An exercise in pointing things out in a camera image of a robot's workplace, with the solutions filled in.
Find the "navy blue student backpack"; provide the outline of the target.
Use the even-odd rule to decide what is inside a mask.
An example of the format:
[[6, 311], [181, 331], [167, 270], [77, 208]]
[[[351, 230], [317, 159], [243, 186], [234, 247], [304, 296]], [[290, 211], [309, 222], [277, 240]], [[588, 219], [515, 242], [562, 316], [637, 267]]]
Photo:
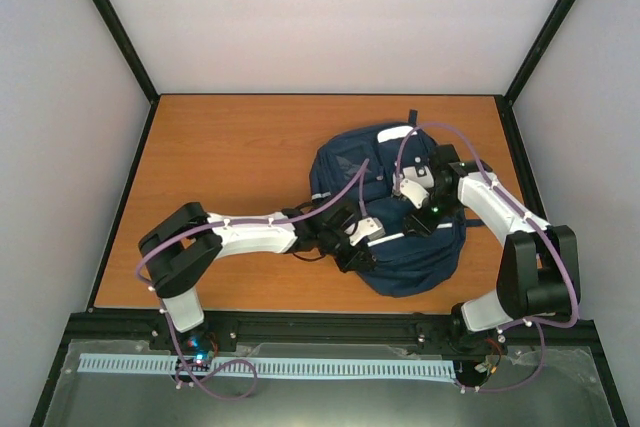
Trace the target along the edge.
[[407, 297], [429, 291], [449, 279], [458, 267], [469, 228], [482, 227], [463, 210], [441, 220], [427, 237], [403, 233], [403, 220], [412, 205], [392, 195], [396, 156], [402, 139], [417, 125], [418, 112], [406, 121], [386, 122], [334, 136], [317, 152], [309, 174], [315, 203], [342, 190], [367, 162], [364, 181], [346, 197], [364, 201], [367, 213], [378, 219], [385, 235], [368, 244], [375, 265], [360, 278], [383, 296]]

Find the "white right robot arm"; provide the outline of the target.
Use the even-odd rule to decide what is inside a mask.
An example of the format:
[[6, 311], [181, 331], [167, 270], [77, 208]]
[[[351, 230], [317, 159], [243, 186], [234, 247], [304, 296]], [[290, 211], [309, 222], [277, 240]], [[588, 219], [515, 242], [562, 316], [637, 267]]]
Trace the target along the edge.
[[427, 237], [442, 219], [473, 211], [502, 247], [495, 288], [451, 311], [450, 341], [461, 350], [492, 331], [523, 324], [572, 327], [579, 318], [576, 235], [553, 226], [508, 192], [482, 160], [463, 161], [450, 145], [394, 174], [394, 193], [410, 202], [406, 233]]

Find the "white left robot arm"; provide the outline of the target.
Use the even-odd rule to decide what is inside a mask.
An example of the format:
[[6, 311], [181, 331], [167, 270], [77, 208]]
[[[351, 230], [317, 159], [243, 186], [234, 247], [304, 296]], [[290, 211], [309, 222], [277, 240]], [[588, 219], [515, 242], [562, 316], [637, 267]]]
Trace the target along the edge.
[[208, 213], [200, 203], [190, 202], [142, 237], [138, 248], [148, 286], [170, 316], [174, 339], [193, 350], [208, 337], [196, 284], [214, 261], [317, 250], [333, 258], [343, 272], [367, 272], [375, 264], [369, 243], [383, 235], [381, 221], [347, 198], [250, 218]]

